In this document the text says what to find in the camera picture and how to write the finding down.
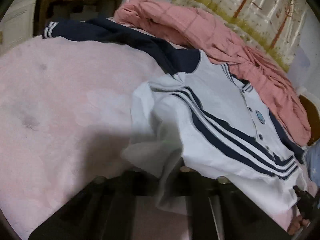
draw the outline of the finger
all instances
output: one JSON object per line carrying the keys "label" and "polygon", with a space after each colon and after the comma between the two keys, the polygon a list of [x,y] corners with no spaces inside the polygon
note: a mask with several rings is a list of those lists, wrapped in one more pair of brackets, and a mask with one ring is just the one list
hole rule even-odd
{"label": "finger", "polygon": [[300,224],[300,222],[298,222],[298,221],[295,221],[295,222],[293,223],[293,225],[294,225],[294,227],[297,228],[297,230],[299,230],[299,229],[301,228],[301,224]]}
{"label": "finger", "polygon": [[303,219],[301,223],[302,223],[302,225],[303,225],[304,227],[307,227],[308,224],[310,223],[310,220],[309,220],[309,219]]}
{"label": "finger", "polygon": [[302,215],[298,215],[297,217],[294,218],[295,221],[302,221],[303,217]]}
{"label": "finger", "polygon": [[289,234],[290,236],[293,236],[297,231],[298,231],[298,229],[297,229],[294,225],[292,225],[292,226],[290,226],[289,229],[288,229],[288,234]]}

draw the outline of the navy stripe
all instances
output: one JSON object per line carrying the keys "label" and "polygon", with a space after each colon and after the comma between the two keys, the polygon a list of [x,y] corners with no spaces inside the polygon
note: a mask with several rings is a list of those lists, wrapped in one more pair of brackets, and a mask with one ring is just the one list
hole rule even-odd
{"label": "navy stripe", "polygon": [[242,89],[243,89],[244,91],[247,91],[250,87],[251,87],[251,84],[248,83],[248,84],[246,84],[244,87],[242,87]]}
{"label": "navy stripe", "polygon": [[276,129],[276,132],[279,136],[280,141],[283,143],[284,146],[286,146],[290,151],[292,151],[294,153],[294,156],[296,157],[298,162],[300,162],[301,164],[304,164],[304,161],[302,158],[304,150],[301,149],[298,145],[296,145],[293,141],[291,141],[288,138],[282,125],[278,122],[278,120],[276,119],[276,117],[273,115],[273,113],[270,110],[269,110],[269,116],[270,116],[270,119],[271,119],[275,129]]}
{"label": "navy stripe", "polygon": [[200,110],[204,113],[205,116],[211,118],[212,120],[217,122],[220,126],[222,126],[227,131],[233,133],[234,135],[238,136],[242,140],[244,140],[247,143],[251,144],[253,147],[257,148],[265,156],[267,156],[270,160],[272,160],[276,165],[285,166],[293,159],[293,156],[290,156],[288,159],[283,160],[283,161],[280,160],[280,158],[276,158],[275,159],[274,156],[272,156],[262,145],[260,145],[259,143],[256,142],[254,137],[251,137],[251,136],[239,131],[238,129],[235,129],[235,128],[231,127],[226,121],[224,121],[222,119],[219,119],[219,118],[213,116],[212,114],[208,113],[207,111],[205,111],[203,109],[203,107],[202,107],[202,104],[201,104],[199,98],[194,94],[192,89],[190,87],[184,87],[184,88],[187,89],[191,93],[195,103],[200,108]]}
{"label": "navy stripe", "polygon": [[[183,100],[183,102],[185,102],[185,100],[178,94],[173,93],[172,95],[180,98],[181,100]],[[190,111],[191,111],[191,116],[192,116],[192,122],[194,124],[194,126],[196,127],[196,129],[203,134],[203,136],[214,146],[216,147],[218,150],[220,150],[225,156],[237,160],[251,168],[253,168],[255,171],[268,175],[270,177],[275,177],[278,176],[280,179],[287,179],[296,169],[297,167],[295,167],[289,175],[287,176],[279,176],[274,174],[271,171],[267,171],[265,169],[263,169],[262,167],[258,166],[257,164],[255,164],[254,162],[252,162],[251,160],[249,160],[248,158],[242,156],[241,154],[237,153],[235,150],[233,150],[232,148],[228,147],[226,144],[224,144],[222,141],[220,141],[215,135],[213,135],[207,128],[206,126],[201,122],[201,120],[197,117],[197,115],[195,114],[195,112],[191,109],[191,107],[189,107]]]}
{"label": "navy stripe", "polygon": [[246,89],[244,89],[244,91],[248,91],[249,89],[253,89],[252,85],[250,85],[249,87],[247,87]]}
{"label": "navy stripe", "polygon": [[236,85],[236,84],[234,83],[232,77],[231,77],[231,72],[230,72],[228,63],[225,63],[224,65],[225,65],[225,67],[226,67],[226,71],[228,72],[229,79],[231,80],[231,82],[232,82],[234,85]]}
{"label": "navy stripe", "polygon": [[253,90],[253,86],[250,87],[250,89],[248,90],[248,93],[250,93]]}
{"label": "navy stripe", "polygon": [[[187,92],[185,91],[179,91],[180,93],[183,93],[184,95],[186,95],[190,100],[190,96]],[[229,136],[228,134],[226,134],[225,132],[223,132],[221,129],[219,129],[217,126],[215,126],[213,123],[211,123],[209,120],[207,120],[207,122],[215,129],[217,130],[222,136],[224,136],[226,139],[228,139],[229,141],[233,142],[235,145],[237,145],[239,148],[241,148],[242,150],[244,150],[245,152],[247,152],[248,154],[250,154],[253,158],[255,158],[257,161],[261,162],[262,164],[264,164],[265,166],[273,169],[274,171],[280,172],[280,173],[286,173],[288,170],[290,170],[292,168],[293,165],[295,165],[295,162],[293,162],[288,168],[281,170],[276,168],[274,165],[272,165],[271,163],[266,162],[264,159],[262,159],[259,155],[257,155],[255,152],[253,152],[252,150],[248,149],[246,146],[244,146],[242,143],[240,143],[239,141],[237,141],[236,139],[232,138],[231,136]]]}
{"label": "navy stripe", "polygon": [[224,67],[224,65],[223,65],[223,64],[221,64],[221,67],[222,67],[222,70],[223,70],[223,72],[225,73],[225,75],[228,77],[227,70],[226,70],[226,68]]}

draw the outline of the pink quilt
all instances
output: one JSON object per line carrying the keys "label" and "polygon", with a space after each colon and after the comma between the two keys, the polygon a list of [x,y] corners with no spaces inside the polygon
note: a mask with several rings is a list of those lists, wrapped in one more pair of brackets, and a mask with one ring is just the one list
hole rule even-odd
{"label": "pink quilt", "polygon": [[233,74],[251,82],[297,144],[309,141],[307,113],[285,72],[264,53],[246,46],[212,14],[156,0],[129,0],[116,11],[115,20],[175,44],[202,49],[212,63],[227,62]]}
{"label": "pink quilt", "polygon": [[[38,36],[0,57],[0,208],[22,240],[96,176],[128,167],[119,155],[131,132],[131,95],[163,74],[127,45],[61,37]],[[150,212],[188,233],[185,216]],[[161,231],[156,222],[152,229]]]}

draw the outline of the light pink bedsheet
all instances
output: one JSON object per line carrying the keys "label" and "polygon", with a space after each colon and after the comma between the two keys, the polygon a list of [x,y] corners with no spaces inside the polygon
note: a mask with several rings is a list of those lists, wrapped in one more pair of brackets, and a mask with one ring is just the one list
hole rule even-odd
{"label": "light pink bedsheet", "polygon": [[175,44],[202,49],[212,63],[229,63],[233,74],[251,82],[297,144],[309,141],[307,113],[284,71],[264,53],[246,46],[212,14],[158,0],[128,0],[116,11],[115,20]]}
{"label": "light pink bedsheet", "polygon": [[[127,45],[61,37],[39,36],[0,57],[0,208],[23,240],[96,176],[128,166],[119,154],[130,136],[131,94],[163,74]],[[134,239],[152,239],[161,227],[177,228],[162,239],[188,234],[185,216],[154,207],[153,224],[144,207],[150,201],[138,200]]]}

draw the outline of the tree trunk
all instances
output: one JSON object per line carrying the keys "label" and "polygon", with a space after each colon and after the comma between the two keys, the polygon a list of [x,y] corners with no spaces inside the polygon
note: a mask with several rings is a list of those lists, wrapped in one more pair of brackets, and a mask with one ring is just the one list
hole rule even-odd
{"label": "tree trunk", "polygon": [[240,4],[239,8],[237,9],[237,11],[235,12],[235,14],[233,15],[234,18],[237,18],[237,17],[238,17],[238,15],[239,15],[240,11],[242,10],[242,8],[243,8],[243,6],[244,6],[244,4],[245,4],[246,1],[247,1],[247,0],[243,0],[243,1],[242,1],[242,3]]}
{"label": "tree trunk", "polygon": [[288,18],[289,14],[287,14],[283,20],[283,22],[281,23],[281,26],[276,34],[276,36],[274,37],[273,41],[271,42],[271,45],[270,45],[270,49],[273,49],[275,47],[275,44],[277,42],[277,40],[279,39],[280,37],[280,34],[284,28],[284,25],[285,25],[285,22],[287,21],[287,18]]}

